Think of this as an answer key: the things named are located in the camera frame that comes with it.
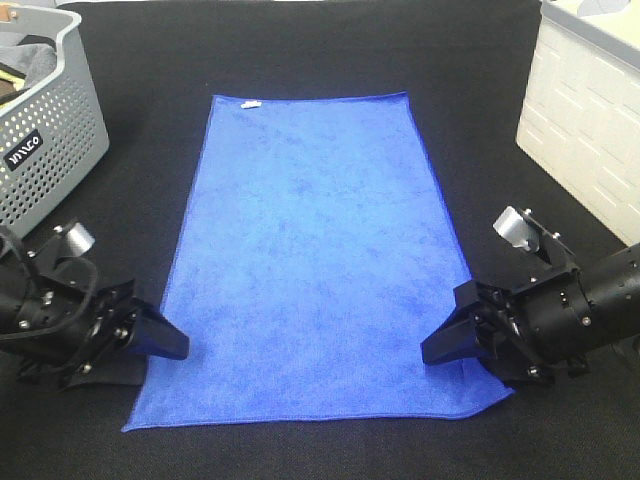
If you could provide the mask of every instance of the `black table surface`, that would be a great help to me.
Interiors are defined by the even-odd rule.
[[[104,282],[159,302],[211,96],[406,90],[477,277],[524,265],[491,228],[529,207],[589,264],[621,243],[515,144],[538,0],[72,4],[109,152],[30,234],[77,216]],[[0,357],[0,478],[638,478],[638,377],[603,349],[592,373],[524,388],[467,420],[370,419],[120,433],[138,393],[42,392]]]

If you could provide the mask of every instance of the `blue towel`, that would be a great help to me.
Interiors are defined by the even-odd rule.
[[[152,358],[124,431],[361,417],[462,418],[511,390],[420,342],[469,278],[406,94],[216,96]]]

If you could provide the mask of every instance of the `white tag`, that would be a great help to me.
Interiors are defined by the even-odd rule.
[[[242,105],[240,105],[240,108],[258,108],[261,106],[262,102],[259,100],[247,100]]]

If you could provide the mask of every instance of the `white plastic container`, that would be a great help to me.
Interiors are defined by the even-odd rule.
[[[579,18],[545,1],[516,141],[628,245],[640,242],[640,0]]]
[[[0,32],[55,41],[54,72],[0,109],[0,224],[24,236],[109,146],[78,25],[80,15],[0,4]]]

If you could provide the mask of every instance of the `brick-patterned surface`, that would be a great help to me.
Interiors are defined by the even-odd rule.
[[[517,142],[622,241],[640,242],[640,71],[543,18]]]

